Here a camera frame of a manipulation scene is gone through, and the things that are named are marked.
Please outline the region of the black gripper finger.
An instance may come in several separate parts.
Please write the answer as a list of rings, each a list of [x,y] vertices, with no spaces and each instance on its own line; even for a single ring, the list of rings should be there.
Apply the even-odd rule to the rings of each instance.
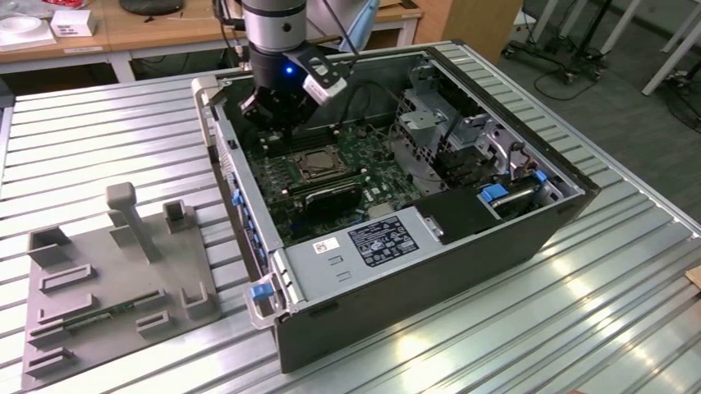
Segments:
[[[294,107],[287,116],[287,125],[283,130],[283,138],[286,140],[292,139],[295,131],[308,122],[318,108],[319,104],[315,99],[304,92],[294,102]]]
[[[243,118],[254,125],[255,130],[268,135],[283,133],[283,115],[278,92],[256,89],[239,104]]]

